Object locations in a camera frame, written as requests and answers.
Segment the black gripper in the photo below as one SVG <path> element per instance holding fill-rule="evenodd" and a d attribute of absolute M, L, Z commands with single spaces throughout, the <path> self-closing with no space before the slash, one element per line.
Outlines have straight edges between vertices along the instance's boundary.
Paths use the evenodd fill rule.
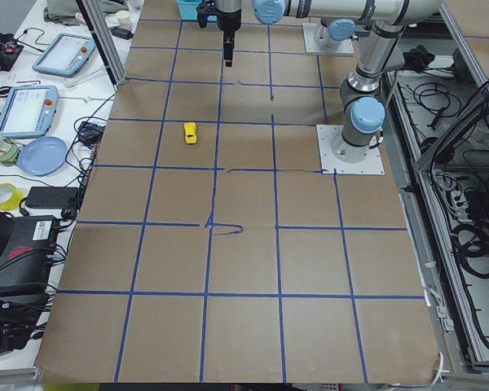
<path fill-rule="evenodd" d="M 210 16 L 216 17 L 218 28 L 226 43 L 226 66 L 232 66 L 232 44 L 241 26 L 241 0 L 202 1 L 197 7 L 197 23 L 204 29 Z"/>

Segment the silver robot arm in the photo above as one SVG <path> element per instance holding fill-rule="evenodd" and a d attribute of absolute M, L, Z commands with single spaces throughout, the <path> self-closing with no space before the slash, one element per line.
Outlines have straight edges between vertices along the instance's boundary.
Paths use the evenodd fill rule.
<path fill-rule="evenodd" d="M 349 36 L 338 22 L 366 24 L 372 28 L 368 42 L 354 71 L 342 82 L 340 97 L 345 124 L 332 142 L 333 154 L 342 161 L 358 163 L 385 120 L 385 109 L 378 100 L 380 79 L 405 28 L 433 15 L 439 1 L 252 1 L 257 21 L 275 24 L 284 17 L 319 17 L 328 29 L 328 40 L 343 41 Z"/>
<path fill-rule="evenodd" d="M 351 19 L 321 19 L 315 32 L 319 46 L 331 46 L 350 39 L 355 33 L 355 22 Z"/>

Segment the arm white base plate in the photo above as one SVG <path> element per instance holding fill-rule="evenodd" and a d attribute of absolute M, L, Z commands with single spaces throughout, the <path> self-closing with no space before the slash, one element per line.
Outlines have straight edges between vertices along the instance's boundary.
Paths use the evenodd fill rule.
<path fill-rule="evenodd" d="M 317 125 L 319 157 L 323 174 L 384 175 L 385 170 L 373 136 L 364 147 L 352 147 L 342 138 L 342 125 Z"/>
<path fill-rule="evenodd" d="M 350 38 L 333 40 L 329 36 L 328 28 L 321 23 L 304 23 L 302 28 L 307 55 L 354 56 L 355 49 Z"/>

